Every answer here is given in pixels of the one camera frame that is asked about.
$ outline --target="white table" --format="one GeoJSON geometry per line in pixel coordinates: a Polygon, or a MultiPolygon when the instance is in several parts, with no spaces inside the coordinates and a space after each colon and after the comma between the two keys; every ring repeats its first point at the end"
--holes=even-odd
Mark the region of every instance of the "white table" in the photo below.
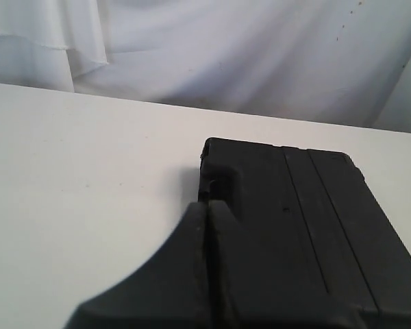
{"type": "Polygon", "coordinates": [[[209,136],[348,153],[411,253],[411,134],[0,84],[0,329],[61,328],[143,264],[209,136]]]}

